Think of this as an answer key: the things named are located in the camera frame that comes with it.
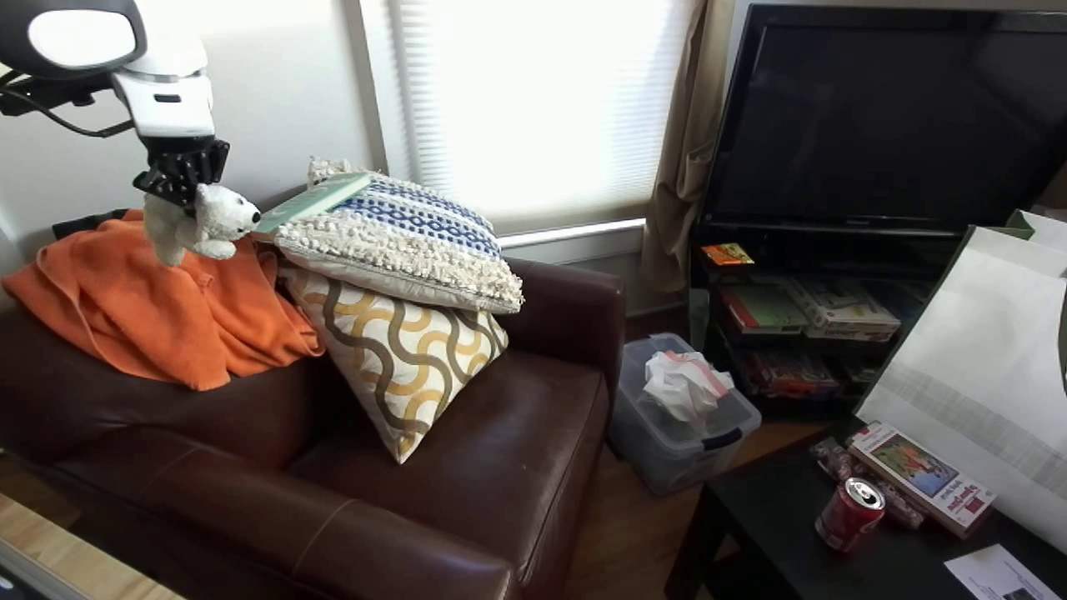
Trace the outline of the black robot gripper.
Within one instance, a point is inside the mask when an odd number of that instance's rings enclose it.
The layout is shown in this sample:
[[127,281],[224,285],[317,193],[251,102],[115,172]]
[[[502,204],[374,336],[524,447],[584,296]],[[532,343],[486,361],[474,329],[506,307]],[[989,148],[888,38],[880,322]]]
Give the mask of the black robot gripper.
[[145,165],[132,186],[194,209],[197,186],[224,177],[225,154],[229,142],[216,135],[145,135]]

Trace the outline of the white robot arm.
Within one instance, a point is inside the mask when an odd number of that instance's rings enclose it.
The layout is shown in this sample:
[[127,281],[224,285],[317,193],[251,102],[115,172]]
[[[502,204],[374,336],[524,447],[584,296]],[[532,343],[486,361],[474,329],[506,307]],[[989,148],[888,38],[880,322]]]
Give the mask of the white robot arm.
[[0,0],[0,112],[43,112],[78,135],[132,128],[132,186],[194,209],[229,142],[213,125],[201,35],[157,0]]

